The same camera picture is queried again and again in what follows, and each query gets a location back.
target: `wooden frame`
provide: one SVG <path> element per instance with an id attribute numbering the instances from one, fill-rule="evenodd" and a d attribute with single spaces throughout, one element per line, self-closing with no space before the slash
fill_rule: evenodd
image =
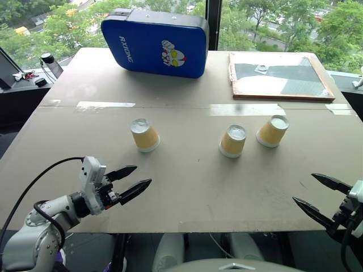
<path id="1" fill-rule="evenodd" d="M 308 94 L 288 94 L 288 93 L 272 93 L 272 94 L 255 94 L 253 91 L 247 91 L 243 92 L 241 89 L 239 89 L 238 86 L 238 79 L 235 69 L 235 64 L 242 63 L 243 62 L 236 62 L 237 54 L 239 55 L 239 58 L 243 54 L 246 54 L 246 56 L 249 54 L 251 56 L 252 54 L 258 54 L 259 57 L 261 55 L 267 57 L 269 55 L 270 57 L 290 57 L 290 58 L 306 58 L 309 60 L 309 63 L 311 67 L 314 69 L 315 73 L 317 74 L 321 84 L 326 90 L 325 95 L 308 95 Z M 335 97 L 333 94 L 333 89 L 337 89 L 335 86 L 335 83 L 333 79 L 329 76 L 329 74 L 325 71 L 324 67 L 318 60 L 315 54 L 312 53 L 284 53 L 284 52 L 232 52 L 229 54 L 230 56 L 230 65 L 229 65 L 229 77 L 230 81 L 233 86 L 233 98 L 234 99 L 290 99 L 290 100 L 316 100 L 316 101 L 330 101 L 332 102 Z"/>

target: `paper cup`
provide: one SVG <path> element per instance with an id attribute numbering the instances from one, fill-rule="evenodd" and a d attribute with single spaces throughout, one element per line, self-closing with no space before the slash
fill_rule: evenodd
<path id="1" fill-rule="evenodd" d="M 227 157 L 237 158 L 242 153 L 245 140 L 245 129 L 238 125 L 231 125 L 220 142 L 220 151 Z"/>
<path id="2" fill-rule="evenodd" d="M 140 152 L 150 152 L 160 144 L 160 136 L 146 119 L 134 120 L 131 132 Z"/>
<path id="3" fill-rule="evenodd" d="M 274 115 L 257 132 L 257 141 L 267 147 L 277 147 L 288 127 L 289 121 L 284 116 Z"/>

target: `dark floor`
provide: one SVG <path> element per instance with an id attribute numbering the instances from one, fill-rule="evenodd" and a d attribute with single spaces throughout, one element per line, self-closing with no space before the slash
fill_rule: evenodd
<path id="1" fill-rule="evenodd" d="M 355 80 L 343 73 L 332 73 L 338 87 L 355 111 L 363 112 L 363 89 L 355 90 L 351 81 Z M 4 127 L 0 124 L 0 159 L 16 137 L 21 124 Z M 7 232 L 6 239 L 14 232 Z M 207 233 L 190 233 L 189 247 L 185 252 L 185 261 L 205 258 L 222 258 L 223 253 L 217 248 Z M 221 236 L 214 234 L 221 242 Z M 296 268 L 308 272 L 345 271 L 340 260 L 340 244 L 333 241 L 323 231 L 290 232 L 288 234 Z M 162 235 L 158 233 L 138 233 L 130 237 L 126 247 L 128 261 L 127 272 L 151 271 L 154 255 Z M 252 237 L 259 246 L 266 261 L 282 264 L 283 256 L 274 233 L 254 233 Z M 103 271 L 111 261 L 114 236 L 104 233 L 69 233 L 64 250 L 67 267 L 71 271 Z M 363 271 L 356 258 L 348 249 L 347 260 L 354 272 Z"/>

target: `wooden board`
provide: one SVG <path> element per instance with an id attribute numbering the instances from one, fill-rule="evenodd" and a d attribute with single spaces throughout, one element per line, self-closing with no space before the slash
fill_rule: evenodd
<path id="1" fill-rule="evenodd" d="M 235 99 L 335 99 L 327 72 L 311 53 L 230 53 L 229 70 Z"/>

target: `table surface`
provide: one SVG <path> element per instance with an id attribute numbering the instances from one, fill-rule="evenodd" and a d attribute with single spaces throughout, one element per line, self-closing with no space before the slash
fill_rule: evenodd
<path id="1" fill-rule="evenodd" d="M 321 230 L 292 196 L 329 217 L 334 214 L 343 195 L 310 173 L 325 173 L 348 184 L 363 177 L 361 121 L 349 110 L 348 115 L 337 115 L 324 103 L 233 100 L 228 64 L 228 52 L 209 52 L 201 78 L 176 78 L 127 71 L 108 49 L 81 49 L 0 160 L 1 224 L 43 169 L 63 158 L 91 155 L 108 171 L 138 166 L 114 182 L 117 192 L 149 177 L 153 182 L 125 206 L 82 219 L 73 229 L 77 232 Z M 336 97 L 333 104 L 347 104 L 328 81 Z M 79 107 L 80 101 L 134 106 Z M 278 103 L 290 122 L 281 145 L 273 149 L 255 138 L 269 116 L 213 116 L 210 111 L 211 104 L 271 103 Z M 130 133 L 132 120 L 142 117 L 152 122 L 162 140 L 149 154 L 137 151 Z M 226 158 L 218 150 L 231 124 L 247 130 L 239 159 Z M 22 226 L 36 201 L 80 190 L 80 166 L 62 164 L 38 181 L 10 229 Z"/>

